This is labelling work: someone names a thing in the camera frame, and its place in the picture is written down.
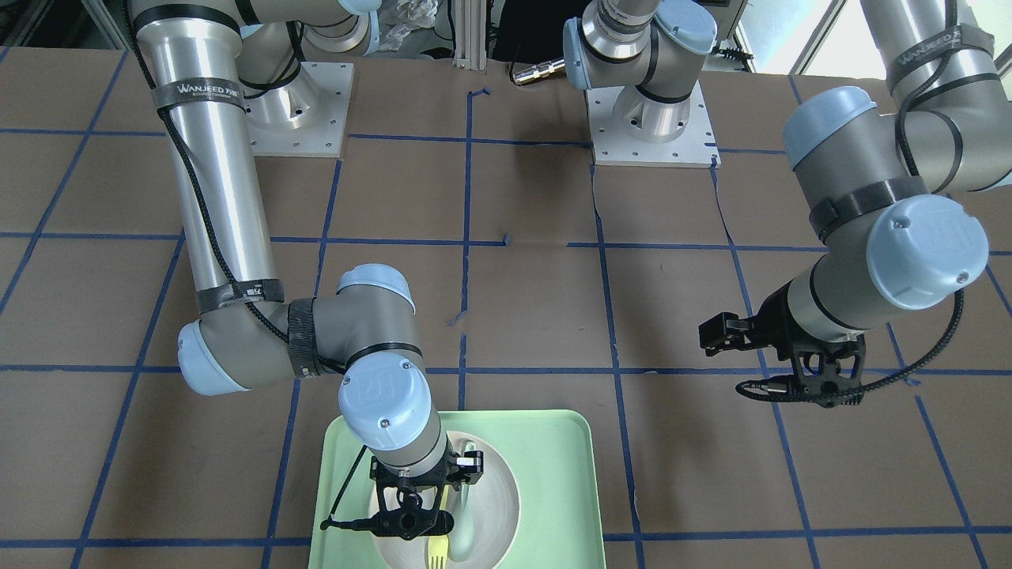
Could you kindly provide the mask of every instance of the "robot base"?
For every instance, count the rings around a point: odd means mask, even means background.
[[[303,72],[322,91],[319,119],[296,130],[268,131],[248,124],[254,156],[341,156],[355,67],[350,63],[304,63]]]
[[[518,511],[509,511],[509,500],[488,494],[506,493],[507,473],[494,473],[497,461],[486,454],[485,474],[471,487],[475,523],[475,544],[471,556],[451,567],[490,569],[491,567],[579,567],[604,569],[604,542],[597,498],[594,453],[587,421],[573,411],[444,411],[439,413],[442,426],[451,440],[459,431],[481,443],[487,443],[507,465],[519,494]],[[367,532],[322,531],[317,523],[326,519],[361,443],[351,434],[343,417],[327,428],[324,437],[320,487],[317,495],[313,541],[310,546],[311,569],[355,567],[424,567],[425,541],[416,538],[405,542],[398,538],[377,544]],[[368,457],[363,458],[367,465]],[[483,490],[483,484],[490,483]],[[367,517],[374,508],[375,485],[368,468],[359,465],[335,514],[336,519]],[[453,498],[447,509],[452,512]],[[518,523],[515,530],[512,523]],[[489,531],[506,532],[492,542],[512,542],[505,557],[489,563],[480,552],[495,549],[489,543]],[[449,534],[450,542],[453,533]],[[382,555],[378,548],[390,549]],[[408,552],[410,565],[403,564],[397,552]]]
[[[685,132],[668,143],[649,143],[625,133],[626,125],[612,111],[623,87],[602,87],[587,91],[590,136],[594,141],[594,163],[602,166],[657,166],[667,168],[709,168],[721,165],[713,128],[696,83],[689,97],[692,113]]]

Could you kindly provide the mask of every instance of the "green tray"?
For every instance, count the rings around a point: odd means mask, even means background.
[[[520,491],[520,526],[500,569],[605,567],[594,452],[586,419],[569,410],[444,411],[439,415],[443,428],[469,432],[495,446],[513,471]],[[371,534],[319,527],[360,449],[344,417],[327,428],[310,569],[387,569]],[[336,519],[368,516],[374,491],[368,459],[366,453]],[[419,568],[424,569],[421,560]]]

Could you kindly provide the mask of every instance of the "white mounting plate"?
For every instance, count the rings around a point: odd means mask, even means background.
[[[355,66],[350,63],[303,63],[303,71],[323,90],[320,119],[293,131],[264,131],[247,123],[254,156],[341,156]]]
[[[692,111],[685,132],[669,143],[649,143],[624,133],[625,125],[612,112],[623,87],[601,87],[587,91],[590,137],[594,141],[594,163],[603,166],[658,166],[667,168],[709,168],[721,153],[709,124],[709,112],[696,82],[689,99]]]

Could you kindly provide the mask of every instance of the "white plate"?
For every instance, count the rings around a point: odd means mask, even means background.
[[[453,449],[459,449],[462,441],[474,440],[479,451],[485,453],[485,474],[471,487],[468,500],[474,509],[475,548],[466,561],[449,561],[447,569],[495,569],[502,563],[516,540],[520,524],[520,492],[509,465],[491,444],[481,438],[455,430],[446,431]],[[399,507],[394,490],[388,490],[387,507]],[[422,493],[425,507],[432,506],[435,489]],[[456,503],[456,492],[449,498],[448,509]],[[369,515],[378,510],[375,492],[369,499]],[[419,569],[425,567],[425,543],[428,538],[416,538],[410,542],[398,538],[372,538],[376,551],[391,569]]]

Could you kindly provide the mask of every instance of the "yellow fork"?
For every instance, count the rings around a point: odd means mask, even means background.
[[[443,488],[443,497],[439,503],[439,509],[446,509],[446,498],[449,497],[450,487]],[[446,569],[446,562],[449,559],[449,537],[431,536],[425,543],[425,567],[426,569]]]

